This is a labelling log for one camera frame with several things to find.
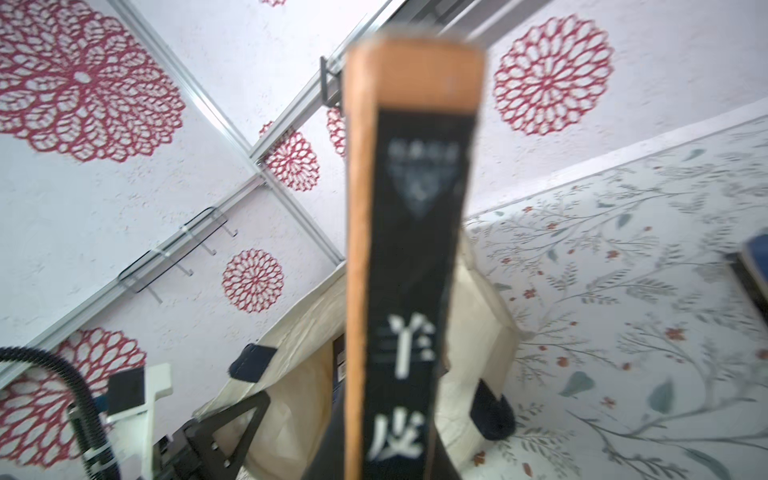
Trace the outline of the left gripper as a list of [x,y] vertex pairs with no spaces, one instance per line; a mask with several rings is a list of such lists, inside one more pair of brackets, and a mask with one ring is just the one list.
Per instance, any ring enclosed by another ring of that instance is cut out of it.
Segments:
[[[154,433],[156,403],[173,393],[173,367],[161,363],[121,371],[94,400],[112,460],[89,438],[85,415],[75,403],[66,408],[87,479],[160,479],[162,448],[169,440]],[[259,392],[202,420],[182,427],[192,452],[192,479],[236,479],[244,466],[271,400]]]

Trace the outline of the cream canvas tote bag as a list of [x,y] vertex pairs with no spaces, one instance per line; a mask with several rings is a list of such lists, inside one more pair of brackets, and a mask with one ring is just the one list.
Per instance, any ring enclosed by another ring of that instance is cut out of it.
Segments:
[[[264,391],[270,405],[246,454],[257,479],[298,479],[317,453],[332,411],[332,343],[344,329],[346,268],[339,266],[258,341],[272,358],[230,378],[201,409],[203,418]],[[492,283],[477,269],[471,242],[460,236],[447,332],[447,371],[440,378],[436,426],[448,458],[462,468],[488,441],[470,416],[479,384],[502,397],[519,346],[519,330]]]

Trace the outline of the black orange spine book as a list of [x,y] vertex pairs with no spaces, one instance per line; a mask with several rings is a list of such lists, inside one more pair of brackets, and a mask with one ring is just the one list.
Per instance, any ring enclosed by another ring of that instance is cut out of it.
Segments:
[[426,479],[485,56],[379,34],[343,77],[348,160],[344,475]]

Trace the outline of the blue book with barcode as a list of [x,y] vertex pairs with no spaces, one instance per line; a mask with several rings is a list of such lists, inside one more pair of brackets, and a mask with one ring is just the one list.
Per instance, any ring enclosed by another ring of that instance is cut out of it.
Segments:
[[767,324],[767,231],[747,240],[739,251],[724,256],[730,271]]

